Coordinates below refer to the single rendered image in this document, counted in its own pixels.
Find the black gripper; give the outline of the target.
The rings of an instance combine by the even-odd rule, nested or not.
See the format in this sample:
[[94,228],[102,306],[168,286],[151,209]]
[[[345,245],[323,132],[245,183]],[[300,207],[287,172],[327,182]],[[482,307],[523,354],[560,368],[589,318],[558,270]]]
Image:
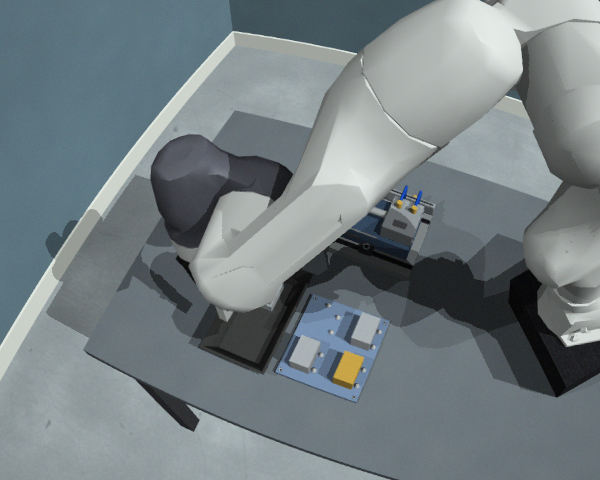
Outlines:
[[[192,278],[192,280],[194,281],[194,279],[193,279],[193,276],[192,276],[191,272],[189,271],[189,270],[190,270],[190,269],[189,269],[189,267],[188,267],[188,265],[189,265],[189,262],[187,262],[187,261],[185,261],[185,260],[181,259],[181,258],[179,257],[179,255],[176,257],[176,260],[177,260],[177,261],[178,261],[178,262],[179,262],[179,263],[180,263],[180,264],[181,264],[181,265],[184,267],[184,269],[187,271],[187,273],[189,274],[189,276],[190,276],[190,277]],[[188,268],[189,270],[188,270],[187,268]],[[194,283],[195,283],[195,281],[194,281]],[[195,283],[195,284],[196,284],[196,283]],[[215,307],[216,307],[216,306],[215,306]],[[217,310],[217,312],[218,312],[219,318],[220,318],[220,319],[222,319],[222,320],[224,320],[224,321],[226,321],[226,322],[229,320],[229,318],[231,317],[231,315],[232,315],[232,313],[233,313],[233,311],[222,310],[222,309],[219,309],[218,307],[216,307],[216,310]]]

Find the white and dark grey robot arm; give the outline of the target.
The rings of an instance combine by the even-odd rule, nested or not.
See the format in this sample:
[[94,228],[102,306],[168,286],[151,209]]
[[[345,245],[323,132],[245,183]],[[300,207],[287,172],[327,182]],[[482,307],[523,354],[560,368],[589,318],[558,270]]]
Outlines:
[[435,0],[347,63],[294,174],[180,136],[151,165],[158,211],[206,301],[252,311],[511,90],[564,181],[523,235],[538,315],[600,341],[599,0]]

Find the yellow rectangular block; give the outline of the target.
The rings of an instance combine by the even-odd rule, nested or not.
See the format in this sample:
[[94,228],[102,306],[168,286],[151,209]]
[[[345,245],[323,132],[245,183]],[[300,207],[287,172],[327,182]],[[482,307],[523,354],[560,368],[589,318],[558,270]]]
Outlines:
[[364,357],[345,351],[333,376],[333,383],[352,390]]

